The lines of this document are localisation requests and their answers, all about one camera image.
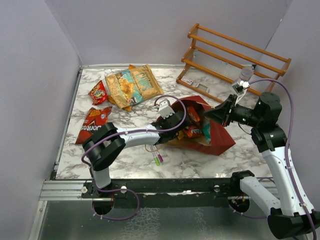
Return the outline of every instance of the white wall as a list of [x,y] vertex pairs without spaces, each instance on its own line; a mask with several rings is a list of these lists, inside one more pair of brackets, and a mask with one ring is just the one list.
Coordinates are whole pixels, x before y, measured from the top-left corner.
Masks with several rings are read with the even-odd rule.
[[80,62],[43,0],[2,0],[0,22],[0,239],[26,240]]
[[[281,79],[293,97],[291,151],[302,185],[320,210],[320,1],[293,0],[267,51],[292,58]],[[288,97],[277,87],[283,110],[280,126],[288,129]]]
[[181,64],[195,23],[265,48],[292,0],[46,0],[83,64]]

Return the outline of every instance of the label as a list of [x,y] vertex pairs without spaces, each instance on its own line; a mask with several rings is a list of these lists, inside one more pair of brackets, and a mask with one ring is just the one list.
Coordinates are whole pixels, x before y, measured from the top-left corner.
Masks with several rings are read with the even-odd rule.
[[182,82],[185,82],[186,84],[189,84],[189,85],[192,85],[192,83],[194,82],[194,81],[192,81],[191,79],[186,78],[185,76],[183,76],[183,77],[181,78],[181,81],[182,81]]

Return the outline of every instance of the cable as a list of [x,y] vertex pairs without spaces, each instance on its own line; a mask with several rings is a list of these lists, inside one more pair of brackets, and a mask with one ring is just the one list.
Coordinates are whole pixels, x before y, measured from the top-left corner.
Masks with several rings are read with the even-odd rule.
[[[275,181],[271,177],[266,177],[266,176],[259,177],[259,180],[258,180],[259,183],[264,179],[267,179],[267,180],[275,183]],[[230,204],[229,204],[229,208],[231,208],[235,214],[241,215],[242,217],[246,217],[249,219],[266,219],[267,218],[266,216],[252,216],[252,215],[245,214],[243,212],[239,212],[239,211],[235,210]]]
[[262,78],[262,79],[258,79],[258,80],[254,80],[252,82],[249,82],[249,84],[251,85],[251,84],[255,84],[258,82],[262,82],[262,81],[270,81],[270,82],[274,82],[274,83],[281,85],[283,87],[283,89],[285,90],[286,94],[288,95],[289,102],[290,102],[290,124],[289,124],[289,132],[288,132],[288,137],[287,137],[287,140],[285,143],[285,150],[284,150],[285,163],[286,163],[287,169],[289,171],[289,175],[290,175],[290,178],[291,178],[291,181],[293,184],[293,188],[294,188],[296,195],[300,201],[300,204],[302,205],[303,210],[305,211],[305,214],[309,220],[309,223],[310,223],[310,226],[312,229],[312,233],[313,233],[313,240],[317,240],[317,233],[316,233],[316,228],[315,228],[314,222],[312,220],[312,217],[311,217],[307,207],[304,205],[304,200],[299,192],[299,188],[298,188],[297,182],[295,180],[294,173],[292,172],[292,168],[290,168],[291,165],[290,165],[290,160],[289,160],[289,143],[290,143],[293,123],[294,123],[294,101],[293,101],[292,96],[291,96],[288,88],[286,87],[286,85],[284,85],[282,82],[280,82],[278,80],[275,80],[272,78]]
[[266,176],[264,176],[264,177],[258,177],[258,178],[259,178],[259,183],[260,183],[262,180],[267,179],[267,180],[273,182],[274,184],[276,184],[272,177],[266,177]]
[[165,145],[162,145],[161,147],[157,148],[155,146],[155,150],[151,151],[151,150],[148,150],[147,149],[147,145],[144,145],[144,149],[148,152],[148,153],[155,153],[156,151],[160,150],[160,149],[163,149],[165,147]]
[[[148,129],[148,132],[154,132],[154,133],[165,133],[165,132],[169,132],[169,131],[173,131],[177,128],[179,128],[185,121],[186,117],[187,117],[187,109],[186,109],[186,106],[184,105],[184,103],[177,97],[175,96],[172,96],[172,95],[162,95],[160,97],[158,97],[157,99],[155,99],[154,101],[154,105],[157,104],[157,101],[161,98],[164,98],[164,97],[168,97],[168,98],[174,98],[176,99],[181,105],[182,105],[182,108],[183,108],[183,111],[184,111],[184,114],[183,114],[183,118],[181,120],[181,122],[179,122],[178,125],[172,127],[172,128],[168,128],[168,129]],[[91,146],[87,151],[84,152],[84,154],[82,155],[81,157],[81,161],[84,163],[84,164],[87,164],[89,167],[90,167],[90,175],[91,175],[91,178],[92,178],[92,183],[94,184],[94,186],[96,187],[96,189],[99,191],[99,192],[102,192],[102,193],[113,193],[113,192],[119,192],[119,191],[124,191],[123,189],[112,189],[112,190],[102,190],[100,189],[95,180],[94,180],[94,175],[92,173],[92,165],[91,163],[87,162],[85,160],[85,157],[88,155],[88,153],[90,153],[92,151],[92,149],[94,149],[95,147],[97,147],[98,145],[102,144],[104,141],[108,141],[109,139],[113,138],[113,137],[116,137],[116,136],[119,136],[119,135],[123,135],[123,134],[133,134],[133,133],[139,133],[139,132],[146,132],[147,130],[146,129],[136,129],[136,130],[129,130],[129,131],[122,131],[122,132],[117,132],[117,133],[114,133],[110,136],[107,136],[103,139],[101,139],[100,141],[98,141],[97,143],[95,143],[93,146]],[[131,189],[126,189],[126,191],[128,192],[131,192],[132,194],[134,194],[134,196],[136,197],[136,201],[137,201],[137,207],[134,211],[134,213],[132,213],[131,215],[127,216],[127,217],[120,217],[120,218],[114,218],[114,217],[109,217],[109,216],[105,216],[105,215],[99,215],[96,213],[95,211],[95,208],[93,207],[92,205],[92,209],[94,211],[94,214],[99,216],[100,218],[103,218],[103,219],[108,219],[108,220],[127,220],[127,219],[130,219],[132,218],[138,211],[139,211],[139,207],[140,207],[140,200],[139,200],[139,197],[138,195]]]
[[96,213],[96,210],[95,210],[95,207],[94,205],[92,204],[92,210],[94,212],[94,215],[95,216],[98,216],[102,219],[108,219],[108,220],[115,220],[115,221],[122,221],[122,220],[127,220],[127,219],[130,219],[132,218],[134,215],[136,215],[136,213],[139,211],[139,208],[140,208],[140,200],[139,200],[139,197],[138,195],[131,189],[128,189],[128,188],[125,188],[125,189],[122,189],[122,188],[118,188],[118,189],[112,189],[112,190],[102,190],[101,188],[99,188],[95,182],[94,179],[92,179],[92,183],[93,185],[95,186],[95,188],[101,192],[101,193],[114,193],[114,192],[120,192],[120,191],[128,191],[130,193],[132,193],[135,198],[136,198],[136,209],[134,210],[134,212],[132,214],[130,214],[129,216],[125,216],[125,217],[111,217],[111,216],[105,216],[105,215],[99,215]]
[[241,128],[241,130],[244,131],[246,134],[251,135],[251,133],[248,133],[247,131],[245,131],[245,130],[242,128],[242,126],[240,125],[240,122],[238,122],[238,126],[239,126],[239,128]]
[[[172,127],[172,128],[168,128],[168,129],[148,129],[147,131],[148,132],[153,132],[153,133],[165,133],[165,132],[169,132],[169,131],[173,131],[177,128],[179,128],[185,121],[186,119],[186,116],[187,116],[187,109],[186,109],[186,106],[184,105],[184,103],[177,97],[175,96],[171,96],[171,95],[162,95],[160,97],[158,97],[155,101],[154,101],[154,105],[157,104],[157,101],[161,98],[164,98],[164,97],[168,97],[168,98],[174,98],[176,99],[183,107],[183,111],[184,111],[184,115],[183,115],[183,118],[181,120],[181,122],[179,122],[178,125]],[[119,135],[123,135],[123,134],[133,134],[133,133],[140,133],[140,132],[146,132],[146,129],[136,129],[136,130],[129,130],[129,131],[122,131],[122,132],[117,132],[117,133],[114,133],[110,136],[107,136],[103,139],[101,139],[100,141],[98,141],[97,143],[95,143],[93,146],[91,146],[87,151],[84,152],[84,154],[82,155],[81,157],[81,161],[84,163],[84,164],[87,164],[89,167],[91,167],[91,164],[89,162],[87,162],[85,160],[85,156],[88,155],[88,153],[90,153],[92,151],[92,149],[94,149],[95,147],[97,147],[98,145],[102,144],[104,141],[108,141],[109,139],[113,138],[113,137],[116,137],[116,136],[119,136]]]

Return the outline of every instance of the marble surface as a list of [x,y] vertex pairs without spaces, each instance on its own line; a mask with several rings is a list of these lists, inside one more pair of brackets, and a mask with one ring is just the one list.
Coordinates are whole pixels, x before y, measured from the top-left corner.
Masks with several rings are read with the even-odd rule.
[[[176,83],[182,68],[158,68],[152,67],[152,72],[158,80],[165,94],[182,98],[199,95],[197,92]],[[88,110],[93,106],[88,92],[105,76],[119,72],[121,69],[99,68],[84,69],[81,75],[76,99],[73,106],[69,126],[67,129],[64,146],[59,161],[56,179],[75,180],[89,179],[88,167],[81,162],[83,148],[75,145],[80,128]],[[229,84],[216,79],[198,70],[191,69],[185,75],[195,82],[210,88],[210,94],[224,100],[229,94],[233,94]],[[202,96],[211,106],[217,102]],[[154,98],[148,99],[132,107],[128,112],[113,105],[108,122],[113,122],[116,127],[142,127],[157,119],[158,114],[153,108]],[[253,107],[257,97],[248,93],[240,104]],[[109,102],[95,106],[103,109],[111,106]],[[201,153],[194,150],[176,148],[164,145],[159,150],[163,157],[163,164],[155,164],[152,153],[145,150],[145,146],[130,147],[124,149],[114,163],[110,166],[110,177],[113,179],[158,179],[158,178],[224,178],[230,177],[232,172],[250,170],[257,177],[270,176],[270,170],[254,146],[251,136],[244,133],[236,123],[231,123],[227,131],[233,137],[236,144],[220,156]]]

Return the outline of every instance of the paper bag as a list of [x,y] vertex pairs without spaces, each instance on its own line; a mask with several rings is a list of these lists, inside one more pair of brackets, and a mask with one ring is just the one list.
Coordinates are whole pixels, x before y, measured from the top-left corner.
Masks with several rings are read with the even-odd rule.
[[[197,113],[199,113],[201,120],[204,119],[202,113],[206,110],[211,109],[208,103],[206,103],[206,101],[203,100],[201,96],[188,96],[180,98],[180,100],[184,103],[186,107],[193,106],[194,109],[196,109]],[[183,107],[178,101],[173,103],[171,107],[174,111],[183,111]],[[207,143],[206,138],[203,136],[197,138],[184,137],[181,140],[175,138],[169,141],[167,144],[181,148],[193,149],[196,151],[216,156],[224,153],[226,150],[228,150],[230,147],[236,144],[233,138],[227,132],[227,130],[213,120],[210,120],[210,135],[211,143]]]

